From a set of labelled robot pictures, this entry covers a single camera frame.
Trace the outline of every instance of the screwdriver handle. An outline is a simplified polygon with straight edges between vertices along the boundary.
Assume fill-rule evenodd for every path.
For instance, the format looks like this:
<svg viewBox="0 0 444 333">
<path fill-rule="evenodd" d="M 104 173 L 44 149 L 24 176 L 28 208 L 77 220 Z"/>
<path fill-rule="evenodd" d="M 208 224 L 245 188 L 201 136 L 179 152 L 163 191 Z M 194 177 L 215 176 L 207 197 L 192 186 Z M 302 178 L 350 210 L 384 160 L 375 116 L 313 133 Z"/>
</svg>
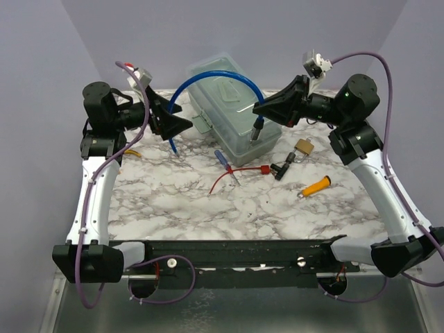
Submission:
<svg viewBox="0 0 444 333">
<path fill-rule="evenodd" d="M 300 196 L 306 197 L 311 196 L 312 194 L 329 187 L 332 184 L 329 176 L 325 176 L 320 182 L 316 182 L 311 186 L 308 186 L 306 189 L 303 189 L 300 192 Z"/>
<path fill-rule="evenodd" d="M 223 167 L 225 168 L 226 171 L 228 171 L 228 169 L 231 169 L 230 165 L 228 164 L 227 159 L 225 158 L 225 156 L 223 156 L 223 154 L 221 153 L 221 151 L 219 149 L 216 149 L 214 151 L 214 154 L 217 157 L 217 159 L 219 160 L 219 162 L 223 165 Z"/>
</svg>

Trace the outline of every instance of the container lid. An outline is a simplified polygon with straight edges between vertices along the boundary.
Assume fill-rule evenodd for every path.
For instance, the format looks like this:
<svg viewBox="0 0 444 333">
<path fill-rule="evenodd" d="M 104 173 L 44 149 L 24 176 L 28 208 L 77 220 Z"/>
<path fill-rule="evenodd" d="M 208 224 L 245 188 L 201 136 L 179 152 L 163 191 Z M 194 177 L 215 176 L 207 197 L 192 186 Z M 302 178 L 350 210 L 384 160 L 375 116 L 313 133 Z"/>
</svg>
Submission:
<svg viewBox="0 0 444 333">
<path fill-rule="evenodd" d="M 244 75 L 233 59 L 227 54 L 188 68 L 190 76 L 204 71 L 232 71 Z M 247 135 L 257 117 L 252 113 L 257 102 L 256 94 L 244 83 L 233 78 L 215 76 L 204 78 L 195 83 L 217 110 L 220 110 L 227 122 L 239 135 Z"/>
</svg>

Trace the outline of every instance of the gray plastic bin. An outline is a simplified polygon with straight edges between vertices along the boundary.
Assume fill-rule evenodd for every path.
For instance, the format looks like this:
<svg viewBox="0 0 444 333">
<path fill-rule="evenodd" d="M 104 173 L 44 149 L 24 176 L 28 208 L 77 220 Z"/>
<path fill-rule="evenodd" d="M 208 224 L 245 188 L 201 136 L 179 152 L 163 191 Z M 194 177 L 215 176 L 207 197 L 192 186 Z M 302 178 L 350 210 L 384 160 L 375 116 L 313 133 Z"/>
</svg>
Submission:
<svg viewBox="0 0 444 333">
<path fill-rule="evenodd" d="M 204 71 L 223 70 L 245 75 L 226 53 L 206 59 L 187 69 L 188 77 Z M 188 87 L 189 98 L 198 113 L 193 118 L 201 133 L 211 133 L 231 162 L 240 167 L 267 153 L 282 134 L 280 126 L 265 119 L 259 139 L 250 147 L 251 129 L 257 118 L 252 113 L 255 93 L 232 78 L 204 78 Z"/>
</svg>

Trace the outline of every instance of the gray floor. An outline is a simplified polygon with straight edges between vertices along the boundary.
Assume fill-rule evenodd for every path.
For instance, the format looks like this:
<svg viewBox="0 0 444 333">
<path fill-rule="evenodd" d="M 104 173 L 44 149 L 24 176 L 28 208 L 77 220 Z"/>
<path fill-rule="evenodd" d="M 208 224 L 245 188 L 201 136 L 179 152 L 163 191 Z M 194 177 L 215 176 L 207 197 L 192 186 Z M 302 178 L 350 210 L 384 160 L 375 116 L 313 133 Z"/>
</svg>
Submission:
<svg viewBox="0 0 444 333">
<path fill-rule="evenodd" d="M 57 333 L 146 332 L 426 332 L 410 282 L 390 281 L 386 293 L 367 304 L 345 304 L 316 289 L 197 289 L 174 305 L 129 301 L 127 281 L 105 287 L 99 306 L 86 310 L 74 285 L 65 287 Z M 349 298 L 365 298 L 382 285 L 380 276 L 349 277 Z M 85 286 L 88 292 L 97 286 Z M 179 291 L 162 291 L 159 298 Z"/>
</svg>

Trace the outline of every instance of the marble surface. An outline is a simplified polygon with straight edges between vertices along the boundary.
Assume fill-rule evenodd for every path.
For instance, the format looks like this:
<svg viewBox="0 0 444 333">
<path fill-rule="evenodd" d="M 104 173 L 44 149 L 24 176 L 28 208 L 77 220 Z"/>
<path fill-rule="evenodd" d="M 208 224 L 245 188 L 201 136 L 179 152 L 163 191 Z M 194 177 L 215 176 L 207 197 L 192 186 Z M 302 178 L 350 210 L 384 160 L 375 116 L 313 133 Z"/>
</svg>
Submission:
<svg viewBox="0 0 444 333">
<path fill-rule="evenodd" d="M 160 92 L 169 99 L 172 92 Z M 186 93 L 178 99 L 181 117 L 195 115 Z M 213 182 L 224 170 L 214 156 L 220 148 L 210 135 L 195 128 L 176 137 L 181 157 L 168 142 L 145 132 L 134 149 L 142 158 L 125 155 L 114 186 L 110 208 L 111 239 L 313 239 L 338 234 L 353 237 L 384 232 L 379 214 L 364 188 L 333 153 L 330 129 L 302 120 L 283 128 L 275 148 L 245 167 L 281 164 L 294 144 L 311 137 L 312 154 L 303 164 L 293 164 L 278 182 L 270 174 L 242 171 L 220 181 L 208 197 Z M 132 139 L 136 132 L 128 133 Z M 296 194 L 325 175 L 332 186 L 309 198 Z"/>
</svg>

